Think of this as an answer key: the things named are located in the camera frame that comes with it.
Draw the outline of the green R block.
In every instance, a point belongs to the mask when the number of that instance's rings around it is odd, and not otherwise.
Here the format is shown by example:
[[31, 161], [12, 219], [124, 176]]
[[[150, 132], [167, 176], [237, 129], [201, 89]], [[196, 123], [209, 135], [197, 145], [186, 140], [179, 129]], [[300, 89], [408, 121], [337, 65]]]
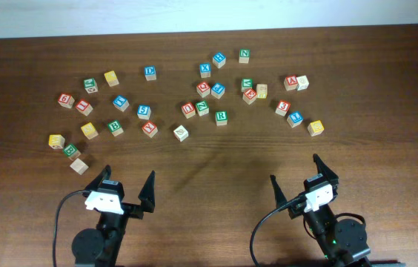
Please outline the green R block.
[[222, 126], [228, 123], [228, 115], [226, 111], [217, 111], [215, 113], [216, 125]]

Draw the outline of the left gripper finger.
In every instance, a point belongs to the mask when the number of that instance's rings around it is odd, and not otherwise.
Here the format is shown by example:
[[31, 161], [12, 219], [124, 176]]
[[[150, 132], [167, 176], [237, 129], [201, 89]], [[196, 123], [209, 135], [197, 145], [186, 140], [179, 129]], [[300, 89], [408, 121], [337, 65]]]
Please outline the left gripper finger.
[[103, 181], [109, 180], [111, 176], [111, 167], [106, 165], [101, 173], [91, 181], [84, 189], [86, 191], [96, 191]]
[[153, 213], [155, 209], [155, 178], [155, 171], [151, 171], [138, 195], [141, 209], [144, 212]]

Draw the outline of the yellow S block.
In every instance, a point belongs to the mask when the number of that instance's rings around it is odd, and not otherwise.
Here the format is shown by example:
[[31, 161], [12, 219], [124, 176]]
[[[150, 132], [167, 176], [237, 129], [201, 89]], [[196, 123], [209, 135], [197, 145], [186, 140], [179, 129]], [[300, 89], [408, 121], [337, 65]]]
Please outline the yellow S block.
[[98, 131], [91, 122], [81, 126], [81, 130], [85, 137], [88, 139], [92, 139], [99, 135]]
[[316, 120], [308, 125], [308, 132], [310, 136], [320, 135], [324, 131], [324, 126], [321, 120]]

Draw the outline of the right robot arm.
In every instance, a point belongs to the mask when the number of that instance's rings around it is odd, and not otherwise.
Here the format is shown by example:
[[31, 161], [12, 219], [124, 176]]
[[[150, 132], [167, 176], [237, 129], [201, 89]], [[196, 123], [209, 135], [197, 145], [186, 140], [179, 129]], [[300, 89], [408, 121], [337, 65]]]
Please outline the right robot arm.
[[370, 266], [366, 223], [358, 214], [332, 212], [329, 204], [338, 196], [339, 177], [317, 155], [313, 155], [317, 174], [306, 179], [304, 191], [287, 200], [276, 176], [271, 184], [276, 211], [288, 211], [291, 219], [303, 218], [305, 230], [311, 234], [331, 266]]

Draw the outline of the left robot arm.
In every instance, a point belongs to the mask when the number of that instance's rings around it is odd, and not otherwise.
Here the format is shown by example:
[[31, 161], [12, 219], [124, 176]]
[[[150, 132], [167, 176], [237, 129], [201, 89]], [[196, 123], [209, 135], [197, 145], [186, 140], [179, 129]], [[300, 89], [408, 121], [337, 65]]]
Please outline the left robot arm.
[[102, 172], [85, 188], [86, 209], [100, 214], [95, 228], [80, 231], [73, 239], [72, 252], [76, 266], [115, 266], [129, 219], [141, 220], [145, 213], [154, 212], [154, 171], [139, 192], [139, 204], [123, 201], [125, 192], [120, 182], [111, 178], [111, 168]]

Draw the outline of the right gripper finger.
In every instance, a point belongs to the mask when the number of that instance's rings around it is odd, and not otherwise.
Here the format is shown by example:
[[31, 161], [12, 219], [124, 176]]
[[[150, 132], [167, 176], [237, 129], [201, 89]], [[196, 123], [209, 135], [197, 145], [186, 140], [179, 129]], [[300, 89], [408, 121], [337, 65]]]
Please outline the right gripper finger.
[[288, 201], [285, 197], [285, 195], [282, 192], [282, 189], [279, 187], [278, 182], [276, 181], [276, 176], [271, 174], [270, 175], [271, 185], [273, 187], [276, 207], [280, 208], [283, 205], [285, 205]]
[[313, 161], [316, 164], [316, 168], [319, 174], [322, 174], [329, 182], [338, 182], [339, 177], [334, 173], [319, 157], [318, 154], [313, 155]]

